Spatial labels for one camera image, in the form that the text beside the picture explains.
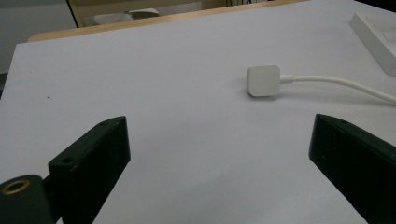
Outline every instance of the charger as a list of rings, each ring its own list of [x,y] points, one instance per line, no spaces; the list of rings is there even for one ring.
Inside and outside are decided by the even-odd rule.
[[[273,96],[279,93],[280,84],[290,84],[293,82],[329,82],[333,84],[343,85],[358,91],[363,91],[382,100],[388,101],[396,105],[396,97],[388,95],[382,91],[363,86],[359,83],[338,77],[294,77],[281,76],[280,69],[276,65],[265,65],[249,67],[247,70],[247,91],[254,97]]]

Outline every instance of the white table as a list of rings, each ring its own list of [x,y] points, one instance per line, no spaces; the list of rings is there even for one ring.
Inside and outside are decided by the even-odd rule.
[[[96,123],[128,119],[132,160],[95,223],[365,223],[308,159],[317,113],[396,145],[395,107],[331,84],[254,99],[246,71],[343,77],[396,95],[349,26],[352,0],[311,0],[18,45],[0,101],[0,181]]]

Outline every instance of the bolt hole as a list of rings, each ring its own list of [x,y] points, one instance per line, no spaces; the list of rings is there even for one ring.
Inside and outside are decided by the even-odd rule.
[[[71,157],[66,157],[62,160],[62,163],[70,163],[73,160]]]
[[[30,181],[23,179],[14,181],[2,189],[3,194],[14,194],[26,189],[30,185]]]

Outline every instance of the white power strip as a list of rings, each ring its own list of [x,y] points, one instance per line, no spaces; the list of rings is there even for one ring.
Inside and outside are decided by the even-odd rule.
[[[385,73],[396,77],[396,14],[358,12],[349,25]]]

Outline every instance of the wooden table edge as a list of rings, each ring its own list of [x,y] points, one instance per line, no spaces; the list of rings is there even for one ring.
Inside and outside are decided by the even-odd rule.
[[[58,39],[58,38],[78,36],[78,35],[90,35],[101,32],[114,31],[114,30],[120,30],[120,29],[126,29],[126,28],[138,27],[138,26],[146,26],[146,25],[158,24],[169,21],[182,21],[191,18],[227,13],[227,12],[235,12],[241,10],[248,10],[253,8],[276,7],[287,4],[300,3],[304,1],[308,1],[308,0],[275,0],[270,2],[261,2],[255,4],[240,5],[235,7],[212,8],[207,10],[199,10],[199,11],[180,13],[169,16],[161,16],[161,17],[155,17],[155,18],[149,18],[149,19],[137,20],[137,21],[124,21],[124,22],[117,22],[117,23],[111,23],[105,25],[96,25],[96,26],[89,26],[84,28],[48,32],[48,33],[33,35],[28,39],[28,42]]]

